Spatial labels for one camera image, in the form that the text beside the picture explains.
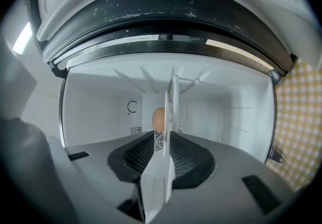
yellow checkered fabric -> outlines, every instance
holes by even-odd
[[[283,163],[268,160],[294,189],[309,183],[322,155],[322,69],[299,59],[291,73],[276,86],[277,121],[274,146]]]

egg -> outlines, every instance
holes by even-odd
[[[152,115],[152,126],[157,132],[165,131],[165,108],[157,108]]]

checkered cloth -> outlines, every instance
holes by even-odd
[[[294,189],[309,183],[322,155],[322,69],[299,59],[291,73],[276,86],[277,122],[274,146],[284,157],[267,166]]]

